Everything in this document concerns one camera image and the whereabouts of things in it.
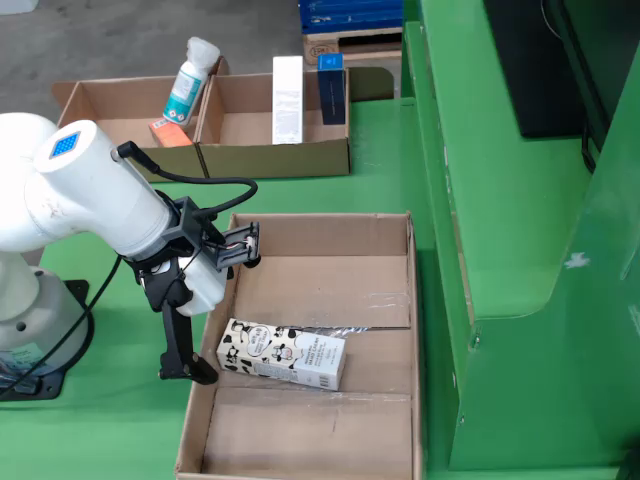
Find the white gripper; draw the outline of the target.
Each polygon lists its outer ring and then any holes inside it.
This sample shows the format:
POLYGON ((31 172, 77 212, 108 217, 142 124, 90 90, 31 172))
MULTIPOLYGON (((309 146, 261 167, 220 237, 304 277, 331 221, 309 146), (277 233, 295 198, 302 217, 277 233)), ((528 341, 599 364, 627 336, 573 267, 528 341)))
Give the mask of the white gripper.
POLYGON ((202 249, 179 257, 164 272, 141 271, 139 277, 151 309, 162 315, 166 351, 159 378, 215 384, 218 372, 194 351, 191 316, 208 313, 223 300, 227 269, 217 270, 213 251, 202 249))

